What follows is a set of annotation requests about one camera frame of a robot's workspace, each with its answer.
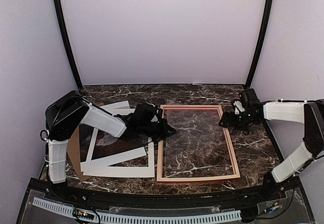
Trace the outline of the canyon photo print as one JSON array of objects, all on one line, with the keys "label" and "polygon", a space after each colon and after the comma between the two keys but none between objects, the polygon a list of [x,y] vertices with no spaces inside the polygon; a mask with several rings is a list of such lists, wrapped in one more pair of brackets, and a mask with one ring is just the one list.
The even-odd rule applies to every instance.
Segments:
[{"label": "canyon photo print", "polygon": [[147,158],[147,152],[140,145],[141,140],[122,141],[106,132],[85,124],[79,125],[80,170],[85,173],[88,168],[98,166],[115,166],[127,161]]}]

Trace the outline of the white photo mat board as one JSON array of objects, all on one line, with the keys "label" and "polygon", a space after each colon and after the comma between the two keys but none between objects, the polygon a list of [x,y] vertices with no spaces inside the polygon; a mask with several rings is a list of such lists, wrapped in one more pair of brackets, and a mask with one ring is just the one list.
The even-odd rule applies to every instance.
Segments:
[{"label": "white photo mat board", "polygon": [[95,147],[98,131],[103,131],[115,138],[120,138],[127,130],[125,123],[117,116],[110,115],[103,111],[103,108],[90,106],[88,113],[81,121],[82,124],[94,128],[90,146],[85,162],[81,164],[81,171],[84,175],[103,176],[116,178],[150,178],[155,177],[154,170],[154,145],[148,143],[148,165],[144,167],[125,167],[98,165],[92,163],[92,155]]}]

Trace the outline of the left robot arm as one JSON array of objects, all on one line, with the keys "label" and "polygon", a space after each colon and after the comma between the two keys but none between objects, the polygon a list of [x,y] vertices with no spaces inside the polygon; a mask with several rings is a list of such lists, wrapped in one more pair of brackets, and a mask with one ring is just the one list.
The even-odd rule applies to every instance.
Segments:
[{"label": "left robot arm", "polygon": [[142,103],[128,115],[113,114],[92,104],[77,91],[70,91],[51,104],[45,111],[46,128],[40,138],[46,142],[47,177],[52,194],[61,202],[71,198],[66,187],[65,162],[69,139],[81,124],[91,126],[123,141],[147,136],[155,143],[176,134],[176,130],[163,118],[163,110]]}]

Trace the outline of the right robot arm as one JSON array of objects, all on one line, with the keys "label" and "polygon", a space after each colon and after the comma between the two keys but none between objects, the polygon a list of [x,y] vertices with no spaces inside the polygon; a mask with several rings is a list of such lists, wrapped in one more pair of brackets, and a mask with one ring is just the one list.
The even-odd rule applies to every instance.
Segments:
[{"label": "right robot arm", "polygon": [[300,173],[307,165],[322,156],[323,152],[323,100],[269,101],[244,100],[233,103],[234,111],[224,112],[219,121],[223,128],[235,128],[249,133],[251,126],[269,121],[276,139],[292,143],[299,140],[285,160],[270,174],[281,183]]}]

